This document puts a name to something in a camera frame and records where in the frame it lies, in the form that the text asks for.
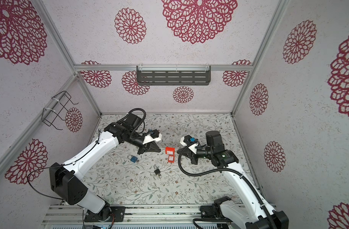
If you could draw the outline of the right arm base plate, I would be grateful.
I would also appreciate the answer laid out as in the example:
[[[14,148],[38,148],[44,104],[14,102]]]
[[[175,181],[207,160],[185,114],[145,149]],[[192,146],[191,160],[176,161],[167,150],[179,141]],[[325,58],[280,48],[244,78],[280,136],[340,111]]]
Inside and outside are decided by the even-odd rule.
[[[220,211],[220,208],[214,207],[213,205],[203,205],[200,206],[200,215],[201,219],[210,219],[210,220],[221,220],[221,221],[230,221],[231,220],[225,216]]]

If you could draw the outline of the red padlock with warning label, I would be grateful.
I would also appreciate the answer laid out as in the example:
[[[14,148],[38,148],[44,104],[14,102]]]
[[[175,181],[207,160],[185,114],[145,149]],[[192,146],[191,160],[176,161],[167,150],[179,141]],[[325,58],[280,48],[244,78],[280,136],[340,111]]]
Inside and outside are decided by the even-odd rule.
[[[162,148],[162,150],[166,155],[175,155],[175,148],[165,147],[165,148]]]

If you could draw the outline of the red padlock with property label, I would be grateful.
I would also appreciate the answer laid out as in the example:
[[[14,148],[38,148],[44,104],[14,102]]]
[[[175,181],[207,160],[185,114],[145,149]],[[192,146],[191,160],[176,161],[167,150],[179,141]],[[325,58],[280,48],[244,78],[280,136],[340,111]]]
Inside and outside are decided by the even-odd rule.
[[[175,162],[175,156],[174,155],[169,155],[167,161],[168,161],[168,163],[174,163]]]

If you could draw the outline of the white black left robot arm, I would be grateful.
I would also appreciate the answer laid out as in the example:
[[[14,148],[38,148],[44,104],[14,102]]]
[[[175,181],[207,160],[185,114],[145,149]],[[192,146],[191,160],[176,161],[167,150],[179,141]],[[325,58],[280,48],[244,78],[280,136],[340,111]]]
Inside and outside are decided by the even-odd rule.
[[[96,221],[109,221],[113,217],[110,204],[91,192],[82,179],[96,162],[122,143],[136,146],[139,155],[146,152],[159,153],[161,149],[157,142],[162,139],[159,130],[137,132],[137,129],[144,124],[145,118],[144,109],[130,110],[122,119],[106,126],[103,132],[100,132],[98,137],[80,153],[63,164],[54,163],[48,167],[50,187],[57,194],[56,199],[86,209],[88,213],[93,214]]]

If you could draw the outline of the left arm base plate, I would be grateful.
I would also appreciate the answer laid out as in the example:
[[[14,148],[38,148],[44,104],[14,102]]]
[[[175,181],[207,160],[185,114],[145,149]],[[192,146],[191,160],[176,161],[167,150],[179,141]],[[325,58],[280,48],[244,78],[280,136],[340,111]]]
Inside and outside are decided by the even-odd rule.
[[[104,207],[99,213],[87,211],[84,222],[123,222],[126,207]]]

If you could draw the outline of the black padlock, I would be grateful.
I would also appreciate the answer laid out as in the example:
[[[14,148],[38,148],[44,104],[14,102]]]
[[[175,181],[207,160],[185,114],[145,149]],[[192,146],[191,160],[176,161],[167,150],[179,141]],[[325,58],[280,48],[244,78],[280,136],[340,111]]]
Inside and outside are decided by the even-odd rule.
[[[157,175],[159,178],[162,177],[161,171],[160,171],[160,169],[159,169],[159,167],[158,167],[157,165],[154,165],[154,173],[155,173],[155,175]]]

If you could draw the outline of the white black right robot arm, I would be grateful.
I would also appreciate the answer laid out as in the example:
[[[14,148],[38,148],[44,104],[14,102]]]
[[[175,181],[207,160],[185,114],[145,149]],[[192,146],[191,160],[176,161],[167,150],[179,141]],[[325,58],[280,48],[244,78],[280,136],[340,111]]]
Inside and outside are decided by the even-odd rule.
[[[244,207],[235,204],[228,196],[216,199],[212,206],[201,206],[201,217],[193,219],[196,228],[198,222],[234,223],[240,229],[287,229],[289,218],[283,211],[276,211],[260,194],[255,185],[248,179],[246,172],[236,155],[225,148],[222,136],[218,131],[206,133],[207,143],[200,145],[198,139],[186,135],[181,138],[183,148],[177,152],[179,169],[189,177],[201,177],[220,172],[235,189]],[[190,173],[185,171],[181,158],[190,159],[196,165],[200,158],[209,159],[214,169]]]

